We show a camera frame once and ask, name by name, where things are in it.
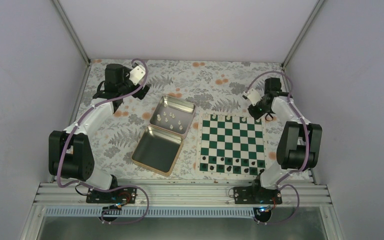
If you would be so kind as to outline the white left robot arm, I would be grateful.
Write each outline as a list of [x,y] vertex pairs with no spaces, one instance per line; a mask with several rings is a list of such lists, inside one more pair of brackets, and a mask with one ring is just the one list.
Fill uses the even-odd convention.
[[54,130],[48,138],[48,170],[57,185],[72,184],[99,191],[104,201],[111,203],[119,197],[115,176],[96,166],[90,140],[106,119],[111,117],[127,97],[142,100],[147,85],[148,67],[141,59],[132,66],[110,63],[87,110],[64,130]]

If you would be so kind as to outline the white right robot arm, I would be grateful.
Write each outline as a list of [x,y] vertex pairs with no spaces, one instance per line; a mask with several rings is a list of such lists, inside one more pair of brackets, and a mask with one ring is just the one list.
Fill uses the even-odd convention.
[[264,81],[263,95],[249,85],[242,96],[250,102],[248,112],[255,120],[276,115],[284,124],[276,149],[276,163],[259,175],[260,184],[250,191],[252,200],[262,204],[269,199],[270,190],[277,189],[291,174],[317,165],[323,128],[304,117],[292,94],[282,91],[281,80],[277,77]]

